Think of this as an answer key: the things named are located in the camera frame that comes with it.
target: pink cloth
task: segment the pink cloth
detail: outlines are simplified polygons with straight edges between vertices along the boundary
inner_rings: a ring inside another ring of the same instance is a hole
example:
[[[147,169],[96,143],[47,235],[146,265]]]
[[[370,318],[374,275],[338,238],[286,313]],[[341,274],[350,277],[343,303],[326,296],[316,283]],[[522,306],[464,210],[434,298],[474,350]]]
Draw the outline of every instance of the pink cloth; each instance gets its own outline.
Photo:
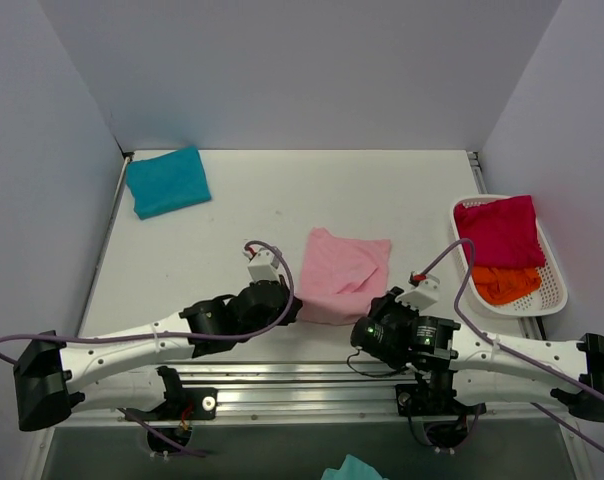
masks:
[[[371,300],[384,295],[390,240],[338,238],[325,228],[309,234],[296,296],[300,320],[331,325],[355,323]]]

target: laundry basket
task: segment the laundry basket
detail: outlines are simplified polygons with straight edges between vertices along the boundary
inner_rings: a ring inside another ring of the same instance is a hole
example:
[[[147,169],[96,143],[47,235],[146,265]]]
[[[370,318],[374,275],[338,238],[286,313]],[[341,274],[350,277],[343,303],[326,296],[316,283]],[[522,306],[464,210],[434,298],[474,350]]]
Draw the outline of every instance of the laundry basket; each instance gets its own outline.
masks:
[[[454,202],[451,211],[449,212],[451,220],[451,239],[453,241],[460,239],[455,218],[453,217],[453,209],[456,205],[462,204],[465,207],[473,207],[505,198],[509,197],[504,195],[476,195],[473,197],[464,197]],[[553,257],[553,253],[549,248],[546,237],[542,232],[542,228],[537,221],[536,226],[538,230],[538,242],[544,253],[544,257],[546,258],[546,265],[537,269],[540,278],[542,279],[540,288],[515,302],[507,303],[505,305],[491,305],[484,301],[480,296],[475,288],[473,278],[471,277],[471,279],[469,279],[469,285],[465,290],[465,296],[473,311],[483,316],[513,318],[550,315],[552,313],[557,313],[564,308],[568,298],[564,279],[562,278],[558,264]],[[468,263],[462,246],[459,246],[454,250],[453,256],[460,273],[460,278],[463,278],[467,271]]]

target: white table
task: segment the white table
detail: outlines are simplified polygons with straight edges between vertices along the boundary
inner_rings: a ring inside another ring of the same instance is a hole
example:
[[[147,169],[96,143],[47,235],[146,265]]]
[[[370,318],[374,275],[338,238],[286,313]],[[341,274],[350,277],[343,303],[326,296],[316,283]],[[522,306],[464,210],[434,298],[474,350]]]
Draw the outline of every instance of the white table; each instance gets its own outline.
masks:
[[[135,160],[166,151],[139,151]],[[297,279],[312,227],[337,236],[389,238],[389,287],[406,286],[448,244],[454,200],[477,193],[464,151],[201,152],[211,202],[140,221],[124,188],[84,336],[163,318],[199,300],[248,284],[241,248],[247,240],[277,245]],[[433,272],[441,300],[426,313],[456,318],[460,277],[452,258]],[[464,303],[462,308],[469,312]],[[517,320],[473,316],[481,328],[521,335]],[[353,353],[351,326],[297,322],[196,362],[343,363]]]

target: teal towel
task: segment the teal towel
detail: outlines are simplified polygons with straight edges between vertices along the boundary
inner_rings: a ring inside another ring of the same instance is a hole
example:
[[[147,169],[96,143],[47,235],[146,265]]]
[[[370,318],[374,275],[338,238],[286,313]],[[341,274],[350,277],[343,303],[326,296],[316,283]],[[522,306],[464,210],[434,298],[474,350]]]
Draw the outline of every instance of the teal towel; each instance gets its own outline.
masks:
[[[211,200],[206,174],[195,147],[131,162],[126,184],[140,220]]]
[[[340,470],[327,468],[322,475],[322,480],[384,480],[375,468],[367,465],[362,460],[347,455]]]

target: white bracket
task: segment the white bracket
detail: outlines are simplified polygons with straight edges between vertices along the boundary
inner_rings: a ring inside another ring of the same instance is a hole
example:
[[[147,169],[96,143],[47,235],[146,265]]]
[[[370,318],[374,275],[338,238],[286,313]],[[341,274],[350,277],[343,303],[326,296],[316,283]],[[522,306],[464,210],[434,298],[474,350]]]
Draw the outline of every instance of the white bracket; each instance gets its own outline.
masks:
[[[249,275],[252,282],[268,280],[270,282],[279,282],[278,267],[280,262],[275,255],[266,248],[260,248],[249,260]]]
[[[411,272],[411,278],[418,276],[417,272]],[[409,288],[404,293],[398,295],[396,302],[405,307],[411,307],[415,310],[425,310],[440,299],[440,280],[433,275],[427,274],[424,280],[420,280],[417,286],[409,283]]]

